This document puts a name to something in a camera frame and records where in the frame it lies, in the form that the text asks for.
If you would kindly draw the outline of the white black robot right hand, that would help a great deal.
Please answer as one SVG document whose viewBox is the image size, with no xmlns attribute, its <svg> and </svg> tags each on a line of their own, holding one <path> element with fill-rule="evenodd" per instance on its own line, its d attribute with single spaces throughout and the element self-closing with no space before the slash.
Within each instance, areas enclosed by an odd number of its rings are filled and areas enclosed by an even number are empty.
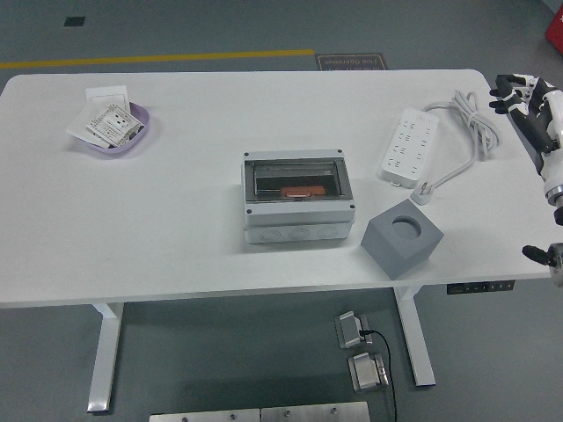
<svg viewBox="0 0 563 422">
<path fill-rule="evenodd" d="M 489 106 L 508 115 L 536 151 L 537 173 L 554 206 L 562 197 L 562 90 L 530 75 L 498 75 L 495 83 Z"/>
</svg>

